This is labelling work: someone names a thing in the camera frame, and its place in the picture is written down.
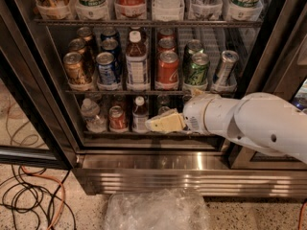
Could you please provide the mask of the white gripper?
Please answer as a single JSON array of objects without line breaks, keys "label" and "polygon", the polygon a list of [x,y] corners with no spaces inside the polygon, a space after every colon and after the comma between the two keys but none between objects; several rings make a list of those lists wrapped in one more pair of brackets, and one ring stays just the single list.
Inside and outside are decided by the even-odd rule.
[{"label": "white gripper", "polygon": [[205,111],[214,99],[219,98],[219,95],[203,93],[204,91],[198,88],[192,89],[193,98],[184,104],[183,116],[176,109],[170,109],[147,120],[146,128],[154,132],[175,132],[184,130],[186,124],[191,132],[208,134],[204,121]]}]

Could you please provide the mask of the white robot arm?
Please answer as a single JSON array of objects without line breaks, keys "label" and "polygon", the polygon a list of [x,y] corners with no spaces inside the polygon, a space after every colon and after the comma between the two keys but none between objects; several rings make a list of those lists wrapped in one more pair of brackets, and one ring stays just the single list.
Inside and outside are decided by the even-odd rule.
[{"label": "white robot arm", "polygon": [[189,128],[267,155],[279,152],[307,163],[307,114],[269,93],[251,93],[241,100],[202,93],[191,98],[182,112],[171,109],[151,118],[146,128],[160,133]]}]

